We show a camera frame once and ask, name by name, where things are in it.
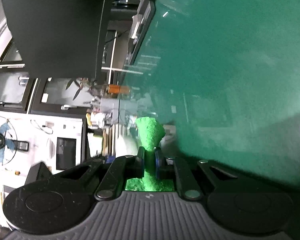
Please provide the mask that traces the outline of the green cleaning cloth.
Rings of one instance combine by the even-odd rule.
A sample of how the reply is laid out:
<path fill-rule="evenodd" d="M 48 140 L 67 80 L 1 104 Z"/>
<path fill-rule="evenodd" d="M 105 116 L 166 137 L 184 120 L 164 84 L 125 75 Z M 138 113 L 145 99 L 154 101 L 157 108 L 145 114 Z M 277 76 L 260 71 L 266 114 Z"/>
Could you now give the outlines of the green cleaning cloth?
<path fill-rule="evenodd" d="M 148 116 L 137 118 L 136 126 L 140 138 L 141 146 L 145 149 L 145 173 L 142 178 L 132 178 L 127 180 L 127 191 L 143 192 L 166 192 L 174 191 L 174 183 L 170 179 L 157 179 L 155 148 L 159 146 L 165 136 L 165 130 L 156 118 Z"/>

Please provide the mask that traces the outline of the stack of books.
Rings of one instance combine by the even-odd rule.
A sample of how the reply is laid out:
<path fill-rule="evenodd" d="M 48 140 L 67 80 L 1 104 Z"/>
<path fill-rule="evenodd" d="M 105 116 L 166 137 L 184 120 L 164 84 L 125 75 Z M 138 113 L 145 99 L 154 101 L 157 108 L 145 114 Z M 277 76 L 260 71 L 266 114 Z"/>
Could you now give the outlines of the stack of books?
<path fill-rule="evenodd" d="M 115 156 L 116 155 L 116 143 L 119 136 L 127 135 L 127 127 L 121 124 L 115 124 L 111 126 L 106 126 L 103 129 L 102 134 L 102 156 Z"/>

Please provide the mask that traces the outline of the grey desk organizer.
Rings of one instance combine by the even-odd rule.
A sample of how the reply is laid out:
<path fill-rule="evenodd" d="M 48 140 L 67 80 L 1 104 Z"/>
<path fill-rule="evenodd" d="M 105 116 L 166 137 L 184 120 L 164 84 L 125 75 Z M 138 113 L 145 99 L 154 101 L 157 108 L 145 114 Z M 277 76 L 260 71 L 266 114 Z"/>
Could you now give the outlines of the grey desk organizer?
<path fill-rule="evenodd" d="M 138 106 L 130 100 L 102 98 L 100 111 L 106 115 L 106 124 L 125 125 L 128 124 L 130 116 L 138 114 Z"/>

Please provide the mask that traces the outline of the orange jar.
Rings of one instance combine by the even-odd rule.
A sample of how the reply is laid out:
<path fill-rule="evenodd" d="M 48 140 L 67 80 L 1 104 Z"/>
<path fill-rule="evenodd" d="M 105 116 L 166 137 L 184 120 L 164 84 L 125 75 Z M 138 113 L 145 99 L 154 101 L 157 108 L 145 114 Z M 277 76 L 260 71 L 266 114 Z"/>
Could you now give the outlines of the orange jar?
<path fill-rule="evenodd" d="M 121 86 L 121 85 L 108 85 L 107 92 L 109 94 L 129 94 L 130 88 L 128 86 Z"/>

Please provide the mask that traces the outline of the potted plant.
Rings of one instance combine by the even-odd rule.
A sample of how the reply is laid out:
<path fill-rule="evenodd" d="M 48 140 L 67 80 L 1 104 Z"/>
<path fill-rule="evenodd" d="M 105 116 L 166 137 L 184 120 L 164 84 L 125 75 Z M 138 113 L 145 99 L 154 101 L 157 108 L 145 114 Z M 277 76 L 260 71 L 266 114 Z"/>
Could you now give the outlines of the potted plant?
<path fill-rule="evenodd" d="M 99 86 L 94 80 L 91 81 L 87 77 L 72 78 L 66 84 L 65 89 L 68 90 L 73 83 L 77 87 L 77 91 L 75 92 L 72 98 L 73 101 L 76 100 L 80 92 L 83 90 L 85 90 L 88 94 L 90 94 L 93 97 L 99 96 Z"/>

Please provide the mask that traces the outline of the blue desk fan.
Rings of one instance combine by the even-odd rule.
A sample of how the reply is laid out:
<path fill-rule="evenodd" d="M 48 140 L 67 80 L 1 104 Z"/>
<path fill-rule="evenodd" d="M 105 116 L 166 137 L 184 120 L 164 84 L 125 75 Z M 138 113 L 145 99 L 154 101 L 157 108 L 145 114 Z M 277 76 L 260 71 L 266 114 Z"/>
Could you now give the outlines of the blue desk fan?
<path fill-rule="evenodd" d="M 0 116 L 0 166 L 7 165 L 17 153 L 18 137 L 8 118 Z"/>

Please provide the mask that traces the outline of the grey notepad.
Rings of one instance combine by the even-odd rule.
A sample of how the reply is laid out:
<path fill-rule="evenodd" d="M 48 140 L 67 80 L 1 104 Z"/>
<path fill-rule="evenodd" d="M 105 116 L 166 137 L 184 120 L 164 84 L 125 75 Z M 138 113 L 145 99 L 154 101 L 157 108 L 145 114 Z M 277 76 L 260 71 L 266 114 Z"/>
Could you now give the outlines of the grey notepad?
<path fill-rule="evenodd" d="M 140 14 L 136 14 L 132 17 L 133 23 L 130 29 L 130 33 L 129 33 L 129 38 L 131 39 L 135 39 L 136 38 L 136 33 L 138 31 L 140 22 L 142 20 L 142 16 Z"/>

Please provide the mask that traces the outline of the black curved monitor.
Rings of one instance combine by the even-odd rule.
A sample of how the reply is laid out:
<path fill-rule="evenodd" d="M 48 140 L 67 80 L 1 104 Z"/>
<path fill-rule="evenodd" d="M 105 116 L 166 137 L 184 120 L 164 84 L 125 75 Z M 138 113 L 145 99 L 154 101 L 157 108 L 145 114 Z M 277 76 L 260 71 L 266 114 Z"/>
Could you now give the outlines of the black curved monitor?
<path fill-rule="evenodd" d="M 32 78 L 97 78 L 113 0 L 1 0 Z"/>

